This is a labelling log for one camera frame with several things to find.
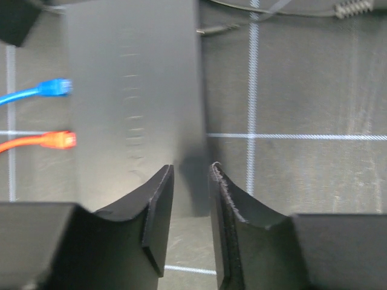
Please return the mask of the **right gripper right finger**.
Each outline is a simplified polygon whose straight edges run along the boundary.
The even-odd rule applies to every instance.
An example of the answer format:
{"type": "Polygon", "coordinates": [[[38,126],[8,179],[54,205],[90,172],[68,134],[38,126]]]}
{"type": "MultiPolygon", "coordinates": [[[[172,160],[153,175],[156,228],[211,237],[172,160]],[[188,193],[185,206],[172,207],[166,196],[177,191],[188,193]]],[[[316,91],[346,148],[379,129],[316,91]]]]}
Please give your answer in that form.
{"type": "Polygon", "coordinates": [[[385,289],[384,214],[281,214],[209,168],[219,289],[385,289]]]}

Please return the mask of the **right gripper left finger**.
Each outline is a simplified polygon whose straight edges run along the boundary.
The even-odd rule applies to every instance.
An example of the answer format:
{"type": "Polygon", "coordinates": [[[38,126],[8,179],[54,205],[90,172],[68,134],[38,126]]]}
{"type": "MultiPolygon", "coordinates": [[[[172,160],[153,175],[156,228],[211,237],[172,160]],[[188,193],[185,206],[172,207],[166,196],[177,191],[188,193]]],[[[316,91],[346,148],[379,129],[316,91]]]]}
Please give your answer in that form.
{"type": "Polygon", "coordinates": [[[1,204],[2,289],[156,289],[174,168],[91,212],[74,202],[1,204]]]}

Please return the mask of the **black network switch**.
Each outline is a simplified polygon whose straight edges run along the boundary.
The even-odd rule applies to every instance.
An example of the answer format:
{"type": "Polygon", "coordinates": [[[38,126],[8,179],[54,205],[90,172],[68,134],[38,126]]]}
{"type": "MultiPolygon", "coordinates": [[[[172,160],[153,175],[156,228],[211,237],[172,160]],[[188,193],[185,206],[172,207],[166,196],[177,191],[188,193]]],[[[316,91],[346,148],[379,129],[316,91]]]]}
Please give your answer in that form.
{"type": "Polygon", "coordinates": [[[175,170],[174,216],[209,214],[196,1],[65,9],[79,200],[96,210],[175,170]]]}

